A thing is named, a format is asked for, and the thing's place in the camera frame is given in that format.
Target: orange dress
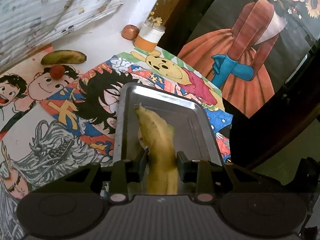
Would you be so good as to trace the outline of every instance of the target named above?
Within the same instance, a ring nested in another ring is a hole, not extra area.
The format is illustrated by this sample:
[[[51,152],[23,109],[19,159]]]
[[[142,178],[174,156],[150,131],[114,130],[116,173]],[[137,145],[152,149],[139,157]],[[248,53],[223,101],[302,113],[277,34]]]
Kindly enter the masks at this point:
[[[186,44],[178,57],[199,71],[208,80],[214,77],[214,55],[228,55],[230,59],[253,68],[250,81],[230,74],[220,88],[222,96],[247,117],[251,117],[273,95],[274,90],[264,61],[273,48],[278,35],[252,48],[268,28],[274,15],[274,7],[266,0],[252,2],[243,8],[232,29],[204,34]]]

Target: screw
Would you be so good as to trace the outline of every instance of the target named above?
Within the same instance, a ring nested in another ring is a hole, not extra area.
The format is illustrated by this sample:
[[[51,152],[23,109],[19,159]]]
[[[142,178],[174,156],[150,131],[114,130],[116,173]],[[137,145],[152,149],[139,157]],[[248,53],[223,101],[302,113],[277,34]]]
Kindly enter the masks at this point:
[[[123,195],[123,194],[113,194],[111,195],[110,199],[113,201],[113,202],[122,202],[126,199],[126,196]]]
[[[210,202],[211,200],[213,200],[213,196],[210,194],[199,194],[197,196],[197,199],[201,202]]]

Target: stainless steel tray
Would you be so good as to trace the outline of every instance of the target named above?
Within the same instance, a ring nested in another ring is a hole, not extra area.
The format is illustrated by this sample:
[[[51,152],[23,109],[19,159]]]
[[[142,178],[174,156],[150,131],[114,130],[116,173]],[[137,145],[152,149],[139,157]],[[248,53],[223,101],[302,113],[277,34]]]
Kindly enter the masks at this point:
[[[133,160],[143,150],[138,140],[138,119],[134,105],[141,103],[156,112],[175,129],[175,151],[189,160],[210,160],[221,165],[222,158],[209,119],[198,103],[142,84],[128,83],[121,89],[113,162]]]

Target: black rubber pad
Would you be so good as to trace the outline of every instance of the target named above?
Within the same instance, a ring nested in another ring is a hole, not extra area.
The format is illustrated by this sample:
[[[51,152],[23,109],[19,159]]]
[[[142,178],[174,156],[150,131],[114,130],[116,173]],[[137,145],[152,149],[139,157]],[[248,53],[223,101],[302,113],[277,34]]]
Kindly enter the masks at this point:
[[[36,240],[26,236],[25,240]],[[78,240],[249,240],[228,227],[211,206],[188,196],[137,195],[126,205],[113,206],[90,232]],[[291,235],[282,240],[299,240]]]

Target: orange liquid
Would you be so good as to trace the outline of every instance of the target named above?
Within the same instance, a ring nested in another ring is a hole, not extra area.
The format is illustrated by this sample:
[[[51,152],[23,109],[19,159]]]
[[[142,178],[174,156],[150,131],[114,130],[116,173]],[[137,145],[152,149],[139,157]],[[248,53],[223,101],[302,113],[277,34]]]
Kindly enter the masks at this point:
[[[136,40],[134,41],[134,45],[144,51],[153,52],[157,46],[157,43],[147,41],[138,35]]]

